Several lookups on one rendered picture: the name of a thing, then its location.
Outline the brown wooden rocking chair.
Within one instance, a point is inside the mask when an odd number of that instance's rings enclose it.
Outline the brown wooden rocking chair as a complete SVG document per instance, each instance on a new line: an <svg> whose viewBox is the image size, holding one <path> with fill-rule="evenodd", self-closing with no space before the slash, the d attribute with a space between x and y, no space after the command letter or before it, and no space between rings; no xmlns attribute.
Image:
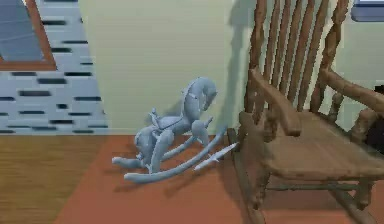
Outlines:
<svg viewBox="0 0 384 224"><path fill-rule="evenodd" d="M384 117L384 95L333 70L349 0L329 2L255 1L244 109L228 131L252 224L266 224L271 177L326 190L354 224L378 224L367 208L384 156L365 139Z"/></svg>

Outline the grey rocking horse toy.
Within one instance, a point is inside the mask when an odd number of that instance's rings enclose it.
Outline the grey rocking horse toy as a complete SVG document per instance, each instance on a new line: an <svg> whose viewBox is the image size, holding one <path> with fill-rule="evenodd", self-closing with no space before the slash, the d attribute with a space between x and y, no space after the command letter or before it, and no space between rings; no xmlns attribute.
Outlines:
<svg viewBox="0 0 384 224"><path fill-rule="evenodd" d="M215 83L206 77L192 80L182 91L180 114L177 116L159 116L153 108L149 113L151 125L140 129L134 137L134 145L138 150L136 158L113 157L111 162L124 168L146 168L147 173L131 173L124 179L136 184L162 181L177 176L194 167L201 170L218 162L226 153L237 146L232 143L211 154L211 150L223 138L227 127L222 127L213 139L209 138L208 127L213 118L202 120L201 114L206 111L217 95ZM165 171L161 164L182 153L191 144L198 141L203 149L188 161Z"/></svg>

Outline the orange floor rug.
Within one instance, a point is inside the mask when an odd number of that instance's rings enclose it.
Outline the orange floor rug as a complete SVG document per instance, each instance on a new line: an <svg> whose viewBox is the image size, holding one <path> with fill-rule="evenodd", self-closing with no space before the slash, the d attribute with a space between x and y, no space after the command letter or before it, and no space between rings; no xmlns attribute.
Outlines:
<svg viewBox="0 0 384 224"><path fill-rule="evenodd" d="M230 158L148 185L123 180L114 156L135 154L130 136L77 136L82 177L53 224L252 224ZM269 191L266 224L352 224L326 191Z"/></svg>

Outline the blue framed window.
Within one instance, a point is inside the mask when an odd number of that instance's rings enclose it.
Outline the blue framed window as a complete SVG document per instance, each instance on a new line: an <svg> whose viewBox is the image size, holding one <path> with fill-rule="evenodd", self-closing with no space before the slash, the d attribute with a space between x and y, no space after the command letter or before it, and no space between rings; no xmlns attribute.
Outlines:
<svg viewBox="0 0 384 224"><path fill-rule="evenodd" d="M351 18L355 22L384 22L384 0L354 0Z"/></svg>

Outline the brown framed wall picture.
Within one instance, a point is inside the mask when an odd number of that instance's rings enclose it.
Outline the brown framed wall picture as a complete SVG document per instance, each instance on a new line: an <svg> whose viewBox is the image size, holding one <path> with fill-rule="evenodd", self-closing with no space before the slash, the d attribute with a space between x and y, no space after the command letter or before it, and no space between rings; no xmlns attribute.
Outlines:
<svg viewBox="0 0 384 224"><path fill-rule="evenodd" d="M36 0L0 0L0 71L55 71Z"/></svg>

